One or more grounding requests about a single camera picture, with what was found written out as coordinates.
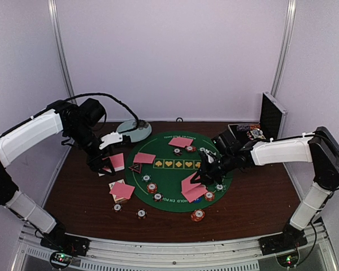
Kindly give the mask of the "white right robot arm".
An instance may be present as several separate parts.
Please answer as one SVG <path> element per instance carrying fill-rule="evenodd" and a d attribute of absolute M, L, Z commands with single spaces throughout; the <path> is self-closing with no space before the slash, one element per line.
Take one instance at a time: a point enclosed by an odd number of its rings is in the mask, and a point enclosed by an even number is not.
<path fill-rule="evenodd" d="M 220 156 L 200 151 L 201 165 L 191 183 L 221 184 L 223 177 L 237 168 L 290 162 L 313 165 L 313 183 L 279 235 L 283 249 L 292 248 L 300 240 L 300 233 L 339 188 L 339 144 L 324 126 L 312 133 L 283 139 L 255 138 L 245 144 L 226 130 L 212 142 Z"/>

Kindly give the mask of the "single brown chip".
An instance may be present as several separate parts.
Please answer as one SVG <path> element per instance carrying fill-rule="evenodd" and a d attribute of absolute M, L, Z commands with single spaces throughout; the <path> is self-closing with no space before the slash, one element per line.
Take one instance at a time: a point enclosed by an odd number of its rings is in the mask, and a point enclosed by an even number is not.
<path fill-rule="evenodd" d="M 121 204 L 116 203 L 116 204 L 113 205 L 112 209 L 114 210 L 114 212 L 120 212 L 120 211 L 122 211 L 123 207 L 122 207 Z"/>

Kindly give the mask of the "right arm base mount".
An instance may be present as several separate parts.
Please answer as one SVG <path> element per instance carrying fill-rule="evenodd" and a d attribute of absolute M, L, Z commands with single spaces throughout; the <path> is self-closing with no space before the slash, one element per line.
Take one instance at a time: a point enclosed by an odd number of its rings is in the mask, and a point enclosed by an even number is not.
<path fill-rule="evenodd" d="M 294 250 L 299 246 L 308 244 L 304 231 L 283 231 L 280 234 L 269 235 L 259 239 L 260 249 L 263 255 Z"/>

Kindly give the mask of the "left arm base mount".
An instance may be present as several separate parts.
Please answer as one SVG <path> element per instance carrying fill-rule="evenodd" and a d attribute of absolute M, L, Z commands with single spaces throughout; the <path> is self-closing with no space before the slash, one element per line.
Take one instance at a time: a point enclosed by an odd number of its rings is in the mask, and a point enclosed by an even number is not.
<path fill-rule="evenodd" d="M 67 234 L 65 226 L 57 219 L 55 219 L 55 222 L 52 231 L 42 234 L 40 245 L 75 257 L 86 256 L 90 240 Z"/>

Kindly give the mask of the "black triangular dealer button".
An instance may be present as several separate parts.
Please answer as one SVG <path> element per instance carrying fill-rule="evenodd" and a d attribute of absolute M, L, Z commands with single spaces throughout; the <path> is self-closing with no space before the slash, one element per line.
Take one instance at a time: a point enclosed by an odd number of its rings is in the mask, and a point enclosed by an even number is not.
<path fill-rule="evenodd" d="M 134 163 L 133 165 L 131 165 L 129 167 L 129 169 L 132 171 L 132 172 L 135 172 L 135 173 L 138 173 L 140 174 L 142 172 L 142 164 L 141 163 Z"/>

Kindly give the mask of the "brown chips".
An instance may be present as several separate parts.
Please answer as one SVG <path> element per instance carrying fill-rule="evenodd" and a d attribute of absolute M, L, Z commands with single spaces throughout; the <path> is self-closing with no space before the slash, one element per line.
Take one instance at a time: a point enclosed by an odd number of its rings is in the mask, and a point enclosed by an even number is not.
<path fill-rule="evenodd" d="M 153 195 L 154 202 L 161 202 L 163 200 L 164 196 L 162 193 L 155 193 Z"/>
<path fill-rule="evenodd" d="M 181 156 L 182 155 L 182 150 L 180 148 L 174 148 L 173 153 L 176 156 Z"/>

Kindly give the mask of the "small red chip stack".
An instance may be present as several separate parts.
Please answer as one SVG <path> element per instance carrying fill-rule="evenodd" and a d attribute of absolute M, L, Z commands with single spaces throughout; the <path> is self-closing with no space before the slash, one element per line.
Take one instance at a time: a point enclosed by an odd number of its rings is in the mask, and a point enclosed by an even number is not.
<path fill-rule="evenodd" d="M 187 152 L 195 152 L 197 149 L 196 149 L 196 147 L 194 147 L 194 146 L 186 146 L 186 147 L 185 147 L 185 150 L 186 150 Z"/>

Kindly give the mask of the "red poker chip stack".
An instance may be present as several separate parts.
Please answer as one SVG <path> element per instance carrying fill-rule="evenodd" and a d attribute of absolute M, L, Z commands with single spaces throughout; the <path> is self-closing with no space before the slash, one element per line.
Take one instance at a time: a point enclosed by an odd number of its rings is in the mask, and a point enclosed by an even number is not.
<path fill-rule="evenodd" d="M 194 222 L 200 222 L 201 220 L 204 219 L 204 217 L 205 217 L 205 212 L 202 209 L 196 209 L 190 215 L 191 220 Z"/>

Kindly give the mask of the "red chips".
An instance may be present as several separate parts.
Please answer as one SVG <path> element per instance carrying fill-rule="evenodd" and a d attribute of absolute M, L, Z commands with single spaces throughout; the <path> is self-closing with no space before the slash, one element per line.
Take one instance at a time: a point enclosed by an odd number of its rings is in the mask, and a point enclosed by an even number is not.
<path fill-rule="evenodd" d="M 205 193 L 204 198 L 206 201 L 213 201 L 215 199 L 215 194 L 212 191 L 208 191 L 207 193 Z"/>
<path fill-rule="evenodd" d="M 147 192 L 149 194 L 155 194 L 158 191 L 158 186 L 156 183 L 149 183 L 147 185 Z"/>

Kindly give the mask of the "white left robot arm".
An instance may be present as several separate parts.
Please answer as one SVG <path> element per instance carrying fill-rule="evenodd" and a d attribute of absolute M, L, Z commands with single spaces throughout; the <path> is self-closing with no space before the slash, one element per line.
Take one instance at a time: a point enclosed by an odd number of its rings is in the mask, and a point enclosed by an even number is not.
<path fill-rule="evenodd" d="M 48 142 L 50 137 L 62 133 L 87 154 L 86 163 L 93 172 L 106 174 L 104 168 L 109 167 L 110 174 L 114 174 L 109 158 L 110 147 L 122 142 L 123 136 L 112 132 L 98 137 L 93 131 L 105 113 L 103 106 L 95 99 L 89 98 L 80 106 L 58 100 L 0 134 L 0 206 L 48 234 L 47 240 L 58 251 L 68 248 L 69 236 L 56 229 L 56 219 L 19 189 L 10 176 L 12 170 L 9 167 L 27 161 L 27 155 L 38 150 L 42 142 Z"/>

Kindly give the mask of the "single red-backed playing card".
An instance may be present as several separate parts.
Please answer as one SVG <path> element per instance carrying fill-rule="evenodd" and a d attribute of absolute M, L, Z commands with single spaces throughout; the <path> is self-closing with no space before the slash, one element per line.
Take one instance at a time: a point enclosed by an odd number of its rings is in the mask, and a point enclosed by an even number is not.
<path fill-rule="evenodd" d="M 181 181 L 181 191 L 186 193 L 196 187 L 201 186 L 201 183 L 191 183 L 190 180 L 196 175 L 196 173 L 193 173 L 189 175 L 187 178 L 183 179 Z"/>

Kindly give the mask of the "brown poker chip stack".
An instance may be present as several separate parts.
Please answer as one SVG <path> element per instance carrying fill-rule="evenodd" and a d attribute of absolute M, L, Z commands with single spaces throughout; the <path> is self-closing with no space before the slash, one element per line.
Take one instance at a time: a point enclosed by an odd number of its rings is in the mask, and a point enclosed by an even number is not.
<path fill-rule="evenodd" d="M 136 212 L 136 215 L 137 215 L 137 218 L 140 219 L 140 220 L 143 220 L 147 217 L 147 212 L 145 209 L 139 209 L 137 212 Z"/>

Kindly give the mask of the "red-backed playing card deck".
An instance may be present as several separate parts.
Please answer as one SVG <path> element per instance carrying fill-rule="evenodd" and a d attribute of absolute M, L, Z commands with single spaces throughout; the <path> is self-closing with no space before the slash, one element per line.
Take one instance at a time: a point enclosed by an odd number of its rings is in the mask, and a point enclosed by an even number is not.
<path fill-rule="evenodd" d="M 114 169 L 114 172 L 121 171 L 125 167 L 124 154 L 123 153 L 108 156 L 108 157 L 104 158 L 104 161 L 105 162 L 108 162 L 108 161 L 111 162 L 112 167 Z"/>

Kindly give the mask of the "blue small blind button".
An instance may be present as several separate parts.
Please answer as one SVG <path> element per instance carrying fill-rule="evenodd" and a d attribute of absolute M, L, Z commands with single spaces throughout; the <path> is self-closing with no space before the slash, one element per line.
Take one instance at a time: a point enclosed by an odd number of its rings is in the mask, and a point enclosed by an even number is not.
<path fill-rule="evenodd" d="M 199 203 L 201 202 L 202 198 L 197 198 L 196 200 L 192 201 L 192 203 Z"/>

